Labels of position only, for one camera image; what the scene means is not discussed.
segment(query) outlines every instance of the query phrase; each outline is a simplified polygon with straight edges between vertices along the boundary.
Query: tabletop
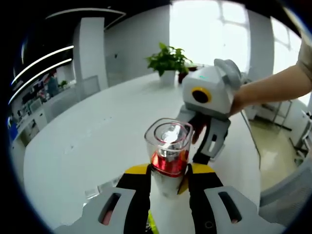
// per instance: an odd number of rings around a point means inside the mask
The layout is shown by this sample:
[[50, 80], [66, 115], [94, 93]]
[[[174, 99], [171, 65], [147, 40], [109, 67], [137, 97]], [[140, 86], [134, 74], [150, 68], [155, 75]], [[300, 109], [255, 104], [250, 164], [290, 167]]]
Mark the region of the tabletop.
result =
[[[52, 229], [73, 223], [82, 214], [85, 191], [149, 162], [144, 133], [160, 118], [175, 118], [182, 104], [182, 87], [162, 86], [153, 73], [101, 91], [52, 120], [24, 158], [25, 191], [43, 221]], [[225, 147], [209, 164], [224, 185], [259, 207], [259, 155], [243, 116], [230, 120]], [[190, 158], [197, 147], [191, 146]], [[150, 200], [160, 233], [195, 233], [188, 191], [164, 198], [152, 178]]]

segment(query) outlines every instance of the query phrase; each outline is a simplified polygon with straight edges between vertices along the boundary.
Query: yellow floor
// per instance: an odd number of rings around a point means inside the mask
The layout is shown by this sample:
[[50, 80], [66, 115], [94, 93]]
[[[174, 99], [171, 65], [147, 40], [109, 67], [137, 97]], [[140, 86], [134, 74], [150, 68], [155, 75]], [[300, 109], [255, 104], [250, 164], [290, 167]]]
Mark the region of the yellow floor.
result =
[[289, 133], [285, 129], [262, 121], [250, 121], [251, 131], [259, 149], [261, 163], [261, 190], [265, 190], [293, 173], [296, 156]]

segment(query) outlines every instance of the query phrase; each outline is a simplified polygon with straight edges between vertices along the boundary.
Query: transparent container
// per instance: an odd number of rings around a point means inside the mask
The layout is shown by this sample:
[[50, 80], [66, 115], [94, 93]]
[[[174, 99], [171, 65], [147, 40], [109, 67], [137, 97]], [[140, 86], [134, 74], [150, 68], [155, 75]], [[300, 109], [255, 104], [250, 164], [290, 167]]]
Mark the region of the transparent container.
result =
[[193, 127], [176, 119], [161, 118], [145, 133], [152, 168], [169, 177], [184, 175]]

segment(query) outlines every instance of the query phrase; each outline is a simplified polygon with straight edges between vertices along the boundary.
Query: red liquid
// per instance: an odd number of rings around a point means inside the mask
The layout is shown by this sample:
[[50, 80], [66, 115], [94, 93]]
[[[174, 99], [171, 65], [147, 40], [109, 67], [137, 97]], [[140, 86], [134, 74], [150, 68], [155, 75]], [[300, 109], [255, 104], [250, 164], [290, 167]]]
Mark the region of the red liquid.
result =
[[184, 150], [180, 152], [179, 156], [176, 157], [175, 160], [168, 161], [166, 157], [158, 155], [157, 152], [154, 152], [151, 163], [160, 173], [170, 177], [179, 177], [185, 172], [188, 156], [189, 152]]

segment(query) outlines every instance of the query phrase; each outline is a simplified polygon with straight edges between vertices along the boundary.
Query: sleeve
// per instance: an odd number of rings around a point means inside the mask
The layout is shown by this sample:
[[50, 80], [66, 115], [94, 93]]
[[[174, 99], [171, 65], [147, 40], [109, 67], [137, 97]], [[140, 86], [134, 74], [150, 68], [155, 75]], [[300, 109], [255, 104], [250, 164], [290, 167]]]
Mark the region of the sleeve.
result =
[[297, 66], [302, 69], [312, 82], [312, 48], [309, 47], [304, 40], [301, 42]]

